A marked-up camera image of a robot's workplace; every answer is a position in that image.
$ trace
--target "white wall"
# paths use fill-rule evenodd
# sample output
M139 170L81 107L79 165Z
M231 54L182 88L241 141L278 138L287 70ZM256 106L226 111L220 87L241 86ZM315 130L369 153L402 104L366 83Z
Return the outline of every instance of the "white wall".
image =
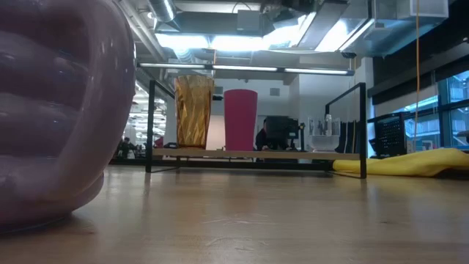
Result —
M307 124L309 117L325 115L325 105L349 88L348 76L300 75L299 122Z
M223 87L224 92L231 89L249 89L257 92L257 115L285 115L289 114L288 98L289 86L283 81L275 80L244 80L216 79L215 85ZM270 88L279 88L280 96L270 96ZM223 115L223 101L218 101L212 107L212 114Z
M289 116L300 118L300 76L290 84L289 89Z
M207 150L219 150L225 146L225 119L221 115L212 115L207 135Z
M174 104L174 99L169 96L166 101L166 130L163 142L164 144L177 142L176 106Z

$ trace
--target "ceiling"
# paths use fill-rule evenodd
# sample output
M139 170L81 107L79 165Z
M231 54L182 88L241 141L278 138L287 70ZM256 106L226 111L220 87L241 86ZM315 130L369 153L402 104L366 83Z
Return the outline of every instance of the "ceiling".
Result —
M164 48L158 42L155 37L155 25L152 18L148 0L115 0L123 8L124 13L128 17L131 24L134 25L133 37L136 44L137 60L140 63L156 63L156 62L178 62L176 54L171 48ZM360 62L360 54L364 55L379 55L380 53L388 53L390 51L396 51L406 43L411 42L415 39L415 32L412 31L415 25L413 25L412 19L408 21L399 21L396 19L395 10L396 2L390 0L376 0L377 8L369 5L369 0L349 0L346 9L342 10L335 15L339 15L340 21L344 21L347 25L348 31L354 29L358 30L360 25L365 24L365 18L369 16L369 12L375 9L376 12L373 14L373 18L377 18L378 22L382 22L387 27L388 31L381 37L383 39L376 38L376 30L372 26L368 31L364 32L350 47L345 51L360 51L358 52L357 67ZM246 2L238 2L235 0L174 0L174 4L180 11L184 12L207 12L211 14L217 13L232 13L238 10L259 10L262 2L271 2L271 0L248 0ZM321 19L326 21L330 17L318 18L319 12L316 14L314 21ZM442 20L436 20L437 22L428 22L430 26L426 26L422 30L422 34L432 29ZM248 66L276 66L276 67L318 67L326 69L353 69L353 65L350 59L345 59L340 52L314 52L314 49L303 45L301 43L306 42L318 42L314 39L315 35L321 34L318 29L311 32L310 26L305 34L305 37L301 40L300 48L279 48L276 50L269 51L214 51L208 49L191 49L193 56L200 62L207 62L209 64L216 61L217 65L248 65ZM365 37L374 38L374 40L366 39ZM145 69L145 73L151 78L162 80L166 87L171 88L171 78L179 74L187 74L188 71L181 71L178 73L161 73L159 69ZM222 71L217 70L215 72L215 78L221 79L244 79L244 80L283 80L285 84L295 78L294 74L288 73L258 73L258 72L246 72L246 71ZM147 80L142 80L142 83L146 85Z

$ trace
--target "metal frame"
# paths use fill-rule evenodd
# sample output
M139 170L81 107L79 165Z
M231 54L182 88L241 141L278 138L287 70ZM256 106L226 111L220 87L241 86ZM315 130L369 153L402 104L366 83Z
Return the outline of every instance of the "metal frame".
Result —
M236 70L254 71L259 73L297 73L327 76L353 76L354 70L325 69L325 68L296 68L296 67L264 67L248 65L211 65L211 64L185 64L185 63L138 63L140 68L178 69L178 70Z
M151 80L149 83L149 100L148 100L148 109L149 113L153 113L155 110L155 88L164 88L156 80ZM362 120L365 120L363 126L361 126L361 178L366 178L366 85L365 83L359 83L357 86L353 87L351 90L345 92L344 94L338 96L335 100L326 105L328 109L329 105L336 102L340 98L343 98L347 93L352 92L354 89L360 88L360 116ZM168 93L174 96L172 93L167 91L167 89L162 89L165 93ZM147 125L147 146L153 146L153 115L148 115L148 125ZM223 162L223 161L182 161L180 157L177 157L177 160L153 160L152 148L147 148L147 157L145 161L145 171L148 173L152 172L152 166L171 166L174 169L180 167L204 167L204 168L233 168L233 169L300 169L300 170L317 170L317 171L331 171L332 162L331 161L316 161L313 160L311 164L294 164L294 163L254 163L254 162Z
M356 89L360 89L360 122L358 127L360 128L360 178L366 179L366 159L368 158L368 140L367 140L367 119L366 119L366 84L359 83L354 87L348 89L343 94L339 95L336 99L332 100L325 105L325 114L330 114L330 105L342 99L344 96L350 94Z

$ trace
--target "yellow fabric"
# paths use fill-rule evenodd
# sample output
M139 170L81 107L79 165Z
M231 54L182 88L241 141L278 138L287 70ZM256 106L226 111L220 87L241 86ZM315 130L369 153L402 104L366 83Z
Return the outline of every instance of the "yellow fabric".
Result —
M335 161L337 172L360 173L360 161ZM469 155L457 149L427 150L383 160L366 161L370 175L433 177L445 169L469 169Z

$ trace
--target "ceiling light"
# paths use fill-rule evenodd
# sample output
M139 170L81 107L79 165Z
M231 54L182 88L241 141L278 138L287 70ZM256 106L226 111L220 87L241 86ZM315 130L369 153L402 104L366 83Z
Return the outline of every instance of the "ceiling light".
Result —
M192 70L205 69L204 65L173 64L173 63L141 63L140 67L159 67L159 68L167 68L167 69L192 69Z
M351 1L322 1L314 21L306 30L298 47L315 50L328 32L337 24Z
M161 46L172 49L209 48L207 38L201 35L155 34Z
M347 41L347 25L342 19L329 30L329 32L321 40L321 43L316 47L315 51L321 52L334 52L337 51L345 41Z
M275 72L276 67L252 67L252 66L228 66L228 65L213 65L214 70L250 70L250 71L267 71Z
M292 39L296 36L299 28L299 25L284 26L272 31L262 38L264 46L266 48L270 48L272 45L276 45L278 47L278 45L285 44L285 48L288 48Z
M306 30L308 30L311 23L313 23L315 16L316 16L316 12L312 12L312 13L309 13L309 15L303 15L298 18L298 25L301 25L301 26L296 36L293 37L292 40L290 41L290 47L297 46L300 43L301 39L306 33Z
M219 51L259 51L268 48L261 37L244 36L217 36L211 46Z
M365 31L372 26L374 23L374 18L370 19L358 32L356 32L347 42L342 45L339 50L344 51L346 48L348 48L352 43L354 43Z
M325 75L352 75L348 70L324 70L324 69L295 69L286 68L285 73L308 73L308 74L325 74Z

